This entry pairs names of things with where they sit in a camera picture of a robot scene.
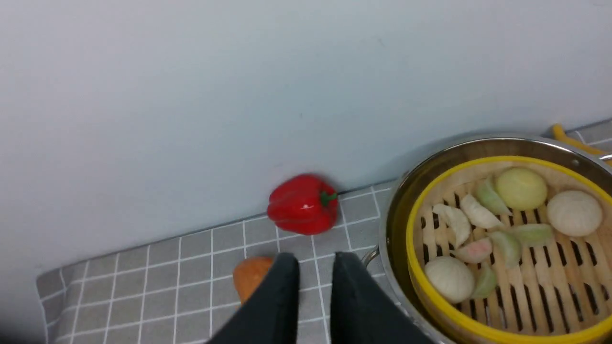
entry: white grout line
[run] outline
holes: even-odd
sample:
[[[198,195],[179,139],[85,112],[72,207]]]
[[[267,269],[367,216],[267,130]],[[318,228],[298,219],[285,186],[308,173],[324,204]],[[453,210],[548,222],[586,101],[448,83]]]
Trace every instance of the white grout line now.
[[[62,286],[64,286],[64,289],[66,289],[66,281],[64,280],[64,273],[63,273],[63,269],[59,268],[59,278],[62,280]]]
[[[320,285],[320,286],[317,285],[317,286],[311,286],[311,287],[308,287],[308,288],[302,288],[302,289],[300,289],[300,293],[303,292],[303,291],[315,290],[315,289],[318,289],[318,288],[325,288],[327,286],[332,286],[332,284],[328,283],[328,284],[323,284],[323,285]]]
[[[348,250],[351,251],[351,237],[349,237],[348,235],[348,226],[346,225],[346,217],[345,217],[345,213],[344,213],[344,207],[342,206],[342,204],[340,204],[340,202],[338,202],[338,207],[340,208],[340,215],[342,215],[342,226],[345,228],[345,234],[346,234],[346,242],[348,243]]]
[[[179,285],[179,289],[180,288],[186,288],[188,286],[194,286],[194,285],[199,285],[199,284],[204,284],[204,283],[210,283],[210,282],[214,282],[214,281],[226,280],[226,279],[230,279],[230,278],[232,278],[232,275],[215,277],[212,280],[203,280],[203,281],[197,281],[197,282],[192,282],[192,283],[186,283],[186,284],[183,284],[183,285]],[[138,293],[138,294],[132,294],[132,295],[127,295],[127,296],[114,297],[111,300],[102,300],[102,301],[88,302],[86,304],[81,304],[80,307],[82,308],[82,307],[103,305],[103,304],[109,303],[109,301],[122,301],[122,300],[127,300],[127,299],[133,299],[134,297],[141,297],[141,296],[146,296],[146,295],[151,295],[151,294],[158,294],[158,293],[163,293],[164,291],[171,291],[171,290],[174,290],[174,289],[176,289],[175,286],[169,286],[167,288],[162,288],[162,289],[157,289],[157,290],[152,290],[152,291],[146,291],[145,293]],[[75,308],[76,308],[76,306],[70,306],[70,307],[66,307],[64,310],[71,310],[71,309],[75,309]]]
[[[381,209],[378,205],[378,201],[376,200],[376,195],[374,194],[374,187],[371,186],[370,190],[372,191],[372,197],[374,198],[374,205],[376,206],[376,213],[378,214],[378,218],[380,219],[381,216]]]
[[[362,223],[362,222],[366,222],[366,221],[371,221],[371,220],[376,220],[378,218],[379,218],[378,216],[367,217],[365,219],[361,219],[361,220],[357,220],[357,221],[353,221],[353,222],[347,222],[345,225],[346,226],[356,225],[358,223]]]
[[[610,142],[610,141],[612,141],[612,137],[605,138],[605,139],[603,139],[603,140],[599,140],[599,141],[595,141],[595,142],[591,142],[591,143],[588,143],[588,145],[589,145],[589,146],[592,146],[592,145],[594,145],[594,144],[606,143],[606,142]]]
[[[244,249],[245,247],[249,248],[251,246],[257,246],[257,245],[261,245],[261,244],[268,244],[270,242],[275,242],[277,240],[282,241],[282,240],[291,239],[291,238],[298,237],[298,236],[302,236],[302,235],[301,234],[295,234],[295,235],[291,235],[291,236],[281,237],[281,238],[278,238],[278,239],[271,239],[271,240],[266,240],[266,241],[254,242],[254,243],[249,244],[249,245],[232,247],[230,249],[219,250],[219,251],[216,251],[216,252],[213,252],[213,253],[204,253],[204,254],[197,255],[197,256],[185,257],[185,258],[181,258],[181,259],[178,259],[178,260],[165,261],[165,262],[162,262],[162,263],[152,264],[152,265],[149,265],[148,267],[138,267],[136,269],[118,271],[117,275],[124,275],[124,274],[129,274],[131,272],[143,271],[145,269],[152,268],[152,267],[160,267],[160,266],[165,266],[165,265],[174,264],[174,263],[178,263],[178,262],[194,260],[194,259],[198,259],[198,258],[202,258],[202,257],[206,257],[206,256],[212,256],[213,254],[226,253],[226,252],[230,252],[230,251],[236,251],[236,250],[239,250],[239,249]],[[74,280],[72,283],[83,283],[83,282],[87,282],[87,281],[91,281],[91,280],[105,279],[105,278],[108,278],[108,277],[112,277],[113,275],[114,274],[105,274],[105,275],[91,276],[91,277],[86,277],[86,278],[83,277],[82,279]]]
[[[243,221],[244,222],[251,222],[251,221],[257,221],[257,220],[261,220],[261,219],[265,219],[265,218],[267,218],[267,215],[263,215],[263,216],[259,216],[259,217],[254,217],[254,218],[246,219],[246,220],[243,220]]]
[[[57,297],[58,295],[63,294],[63,293],[65,293],[65,290],[56,291],[55,293],[53,293],[51,295],[47,295],[47,296],[41,298],[40,301],[41,302],[45,302],[45,301],[50,300],[50,299],[52,299],[54,297]]]
[[[212,231],[214,231],[214,230],[215,230],[214,228],[213,228],[213,229],[211,229],[211,252],[213,252],[213,249],[214,249],[214,246],[213,246],[213,243],[212,243]],[[214,266],[213,266],[213,263],[214,263],[214,262],[213,262],[213,259],[214,259],[214,256],[212,256],[212,255],[211,255],[211,281],[212,281],[212,271],[213,271],[213,267],[214,267]],[[212,284],[213,284],[213,283],[211,282],[211,299],[210,299],[210,301],[209,301],[210,303],[208,303],[210,306],[212,306]],[[209,318],[209,324],[208,324],[208,337],[209,337],[209,338],[212,338],[212,311],[211,311],[211,313],[209,314],[209,317],[208,317],[208,318]]]
[[[244,259],[247,259],[247,231],[245,230],[244,221],[242,221],[242,245],[244,246]]]
[[[310,243],[312,245],[312,255],[315,260],[315,271],[316,271],[316,285],[319,289],[319,299],[321,300],[321,313],[325,316],[325,303],[323,302],[323,291],[321,290],[321,277],[319,276],[319,264],[316,261],[316,249],[315,249],[315,237],[310,236]],[[325,341],[329,344],[329,333],[327,331],[327,324],[323,322],[325,327]]]
[[[391,190],[390,187],[388,187],[386,189],[374,190],[374,185],[371,185],[370,188],[371,188],[371,193],[377,193],[377,192],[383,192],[383,191]],[[366,193],[361,193],[359,195],[354,195],[354,196],[349,196],[349,197],[340,197],[340,198],[338,198],[338,201],[342,202],[342,201],[346,201],[346,200],[352,200],[353,198],[359,198],[359,197],[367,196],[369,194],[370,194],[370,192],[366,192]]]
[[[49,330],[48,330],[48,325],[47,325],[47,317],[45,316],[45,306],[42,304],[42,300],[40,300],[40,314],[42,315],[42,323],[43,323],[43,327],[45,328],[45,344],[50,344],[49,343]]]
[[[117,268],[119,267],[119,255],[121,253],[117,253],[115,255],[115,275],[113,277],[113,289],[111,290],[111,300],[110,305],[108,305],[108,316],[106,317],[106,330],[104,331],[104,341],[103,344],[106,344],[106,339],[108,338],[108,326],[111,324],[111,313],[113,312],[113,299],[114,299],[114,290],[117,284]]]
[[[580,141],[582,141],[582,143],[586,144],[584,138],[582,137],[582,134],[579,131],[575,131],[576,135],[578,135],[578,138],[580,139]]]
[[[232,302],[230,304],[218,305],[218,306],[213,306],[213,307],[209,307],[209,308],[203,308],[203,309],[198,309],[198,310],[191,310],[189,312],[178,313],[177,316],[192,315],[192,314],[197,314],[197,313],[206,313],[206,312],[210,312],[212,310],[216,310],[216,309],[220,309],[220,308],[235,307],[235,306],[240,305],[240,304],[241,304],[240,302]],[[139,325],[139,324],[153,323],[155,321],[173,319],[174,317],[175,317],[174,315],[165,315],[165,316],[160,316],[158,318],[151,318],[151,319],[146,319],[146,320],[142,320],[142,321],[134,321],[132,323],[125,323],[125,324],[108,326],[107,328],[99,328],[99,329],[93,329],[93,330],[86,330],[86,331],[76,332],[75,335],[98,333],[98,332],[106,331],[107,329],[108,330],[122,329],[122,328],[125,328],[125,327],[130,327],[130,326]],[[66,338],[68,336],[70,336],[70,334],[63,335],[62,337],[58,337],[58,340],[59,339],[64,339],[64,338]]]
[[[278,226],[274,226],[274,228],[276,228],[276,249],[280,253],[280,239],[278,236]]]
[[[356,249],[353,249],[351,252],[360,251],[360,250],[371,250],[371,249],[373,249],[375,247],[376,247],[376,245],[358,247]]]
[[[176,320],[178,318],[178,313],[179,313],[179,285],[181,284],[181,243],[182,243],[183,238],[180,237],[179,238],[179,265],[177,267],[177,272],[176,272],[176,294],[174,295],[174,336],[173,336],[173,343],[176,344]]]
[[[144,318],[144,294],[147,291],[147,279],[149,278],[149,252],[151,251],[151,245],[147,246],[147,261],[144,270],[144,286],[143,286],[143,303],[140,306],[140,322],[138,325],[138,344],[143,337],[143,318]]]
[[[318,318],[300,320],[297,323],[298,324],[313,323],[315,321],[321,321],[321,320],[327,320],[327,319],[329,319],[329,315],[327,315],[327,316],[319,316]]]
[[[83,271],[83,276],[87,276],[88,270],[89,270],[89,261],[85,263],[85,271]],[[75,341],[75,332],[77,331],[78,309],[79,309],[79,306],[81,305],[81,300],[83,299],[84,289],[85,289],[85,286],[83,285],[81,287],[81,292],[79,293],[79,296],[78,296],[78,302],[76,303],[75,319],[72,322],[72,334],[70,335],[70,344],[72,344]]]

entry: metal pot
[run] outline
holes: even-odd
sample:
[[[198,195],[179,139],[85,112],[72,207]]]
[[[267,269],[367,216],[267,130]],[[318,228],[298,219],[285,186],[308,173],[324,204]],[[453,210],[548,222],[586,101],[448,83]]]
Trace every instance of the metal pot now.
[[[363,258],[368,264],[381,256],[387,279],[408,318],[433,342],[456,343],[453,334],[434,326],[416,296],[408,272],[406,224],[416,198],[438,175],[470,160],[496,155],[521,155],[547,160],[566,167],[596,183],[612,195],[612,168],[603,161],[612,154],[594,156],[568,144],[521,134],[481,135],[454,142],[414,165],[392,188],[387,210],[382,216],[379,244]]]

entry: pepper stem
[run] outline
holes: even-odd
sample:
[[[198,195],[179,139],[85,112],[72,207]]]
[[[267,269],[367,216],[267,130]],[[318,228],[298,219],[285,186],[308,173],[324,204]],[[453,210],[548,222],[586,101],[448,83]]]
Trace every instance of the pepper stem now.
[[[330,201],[335,200],[338,197],[337,193],[332,193],[331,195],[325,191],[321,191],[321,204],[326,207]]]

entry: white wall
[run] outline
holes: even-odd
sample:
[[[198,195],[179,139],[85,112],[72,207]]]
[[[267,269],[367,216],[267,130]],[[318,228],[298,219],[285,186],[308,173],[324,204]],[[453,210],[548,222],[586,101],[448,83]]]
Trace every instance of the white wall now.
[[[473,130],[612,114],[611,0],[0,1],[0,326],[34,279],[340,189]]]

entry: steamer slats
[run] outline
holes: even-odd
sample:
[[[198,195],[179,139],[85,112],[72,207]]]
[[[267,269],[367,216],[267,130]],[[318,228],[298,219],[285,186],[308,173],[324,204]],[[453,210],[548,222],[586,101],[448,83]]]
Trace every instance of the steamer slats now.
[[[570,176],[547,167],[522,162],[491,162],[461,170],[434,187],[425,197],[420,213],[425,225],[415,225],[415,245],[423,266],[427,257],[449,255],[455,235],[431,212],[437,203],[459,208],[458,200],[473,193],[488,174],[510,166],[524,166],[542,175],[550,186],[548,199],[561,190],[583,190],[597,196]],[[542,247],[524,247],[519,266],[507,269],[501,253],[493,250],[491,268],[498,287],[488,298],[467,300],[456,307],[476,321],[504,331],[526,335],[562,335],[597,324],[612,314],[612,206],[604,207],[604,223],[594,234],[569,238],[557,231],[554,241]],[[500,216],[506,226],[548,223],[546,207],[536,211],[513,211]],[[465,244],[482,239],[487,230],[472,227]],[[475,278],[479,264],[469,264]]]

